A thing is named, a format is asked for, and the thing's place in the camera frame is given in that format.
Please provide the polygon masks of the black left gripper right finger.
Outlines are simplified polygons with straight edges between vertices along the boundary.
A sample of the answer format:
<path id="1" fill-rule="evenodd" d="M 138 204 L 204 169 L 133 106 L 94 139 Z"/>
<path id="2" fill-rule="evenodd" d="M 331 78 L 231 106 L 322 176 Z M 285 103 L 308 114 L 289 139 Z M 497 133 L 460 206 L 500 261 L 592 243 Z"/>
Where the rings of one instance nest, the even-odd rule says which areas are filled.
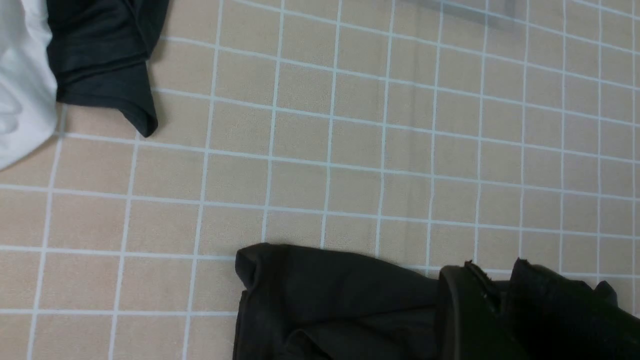
<path id="1" fill-rule="evenodd" d="M 637 360 L 640 323 L 622 310 L 618 294 L 601 281 L 566 278 L 517 259 L 502 317 L 533 360 Z"/>

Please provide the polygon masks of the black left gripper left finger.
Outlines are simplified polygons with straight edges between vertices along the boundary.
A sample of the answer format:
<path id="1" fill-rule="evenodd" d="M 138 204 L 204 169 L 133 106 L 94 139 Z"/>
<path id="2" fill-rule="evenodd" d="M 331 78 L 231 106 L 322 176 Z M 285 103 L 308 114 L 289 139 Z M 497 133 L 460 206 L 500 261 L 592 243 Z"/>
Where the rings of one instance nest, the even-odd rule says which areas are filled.
<path id="1" fill-rule="evenodd" d="M 470 260 L 439 271 L 434 335 L 437 360 L 528 360 L 501 318 L 501 293 Z"/>

